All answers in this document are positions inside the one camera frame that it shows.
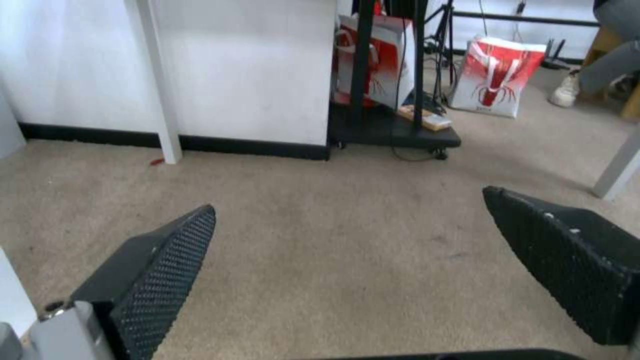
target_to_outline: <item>wooden chair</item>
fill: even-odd
[[[620,44],[622,44],[622,40],[620,40],[618,35],[605,27],[601,27],[591,44],[591,48],[589,49],[582,66],[585,67],[593,63],[609,51],[618,47]],[[607,90],[602,92],[602,98],[607,98]],[[640,85],[636,86],[636,89],[620,112],[620,116],[623,119],[632,119],[634,122],[640,121]]]

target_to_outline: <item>cable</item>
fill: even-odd
[[[486,19],[484,18],[484,7],[482,6],[482,0],[478,0],[478,4],[480,4],[480,14],[482,14],[482,23],[484,25],[484,35],[489,36],[489,32],[486,30]]]

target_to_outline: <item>black metal frame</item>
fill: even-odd
[[[509,21],[522,21],[522,22],[537,22],[540,24],[591,26],[595,28],[600,27],[600,24],[595,21],[551,19],[548,17],[514,16],[514,15],[502,15],[502,14],[496,14],[496,13],[482,14],[482,13],[474,13],[474,12],[453,12],[453,16],[471,17],[476,19],[484,18],[486,20],[509,20]]]
[[[369,42],[373,27],[373,0],[361,0],[358,4],[358,36],[353,58],[351,78],[351,100],[349,106],[330,104],[328,138],[339,147],[347,143],[390,145],[392,147],[414,147],[439,154],[446,158],[445,149],[460,146],[460,138],[453,128],[432,132],[422,126],[424,92],[422,87],[424,60],[424,24],[428,0],[413,0],[415,25],[415,111],[410,123],[402,119],[395,110],[378,106],[363,109],[365,82],[369,62]]]
[[[413,111],[413,128],[422,127],[422,104],[424,92],[422,91],[424,62],[424,16],[427,11],[428,0],[415,0],[413,23],[415,24],[415,108]],[[353,58],[353,77],[351,78],[351,120],[362,121],[362,102],[364,100],[364,88],[369,64],[369,42],[371,41],[371,29],[373,28],[373,0],[360,1],[358,10],[358,39],[356,41],[356,53]]]

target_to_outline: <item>carpet floor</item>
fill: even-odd
[[[516,120],[450,111],[448,161],[350,145],[330,161],[30,141],[0,160],[0,246],[38,307],[67,296],[125,239],[203,204],[218,225],[154,359],[313,359],[498,348],[620,358],[520,264],[486,185],[589,208],[640,236],[640,178],[592,196],[632,124],[549,105],[538,72]],[[417,151],[400,150],[406,157]]]

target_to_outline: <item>wooden block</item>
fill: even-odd
[[[408,121],[413,121],[413,105],[400,106],[398,115]],[[451,127],[451,121],[428,110],[422,110],[422,127],[431,131],[439,131]]]

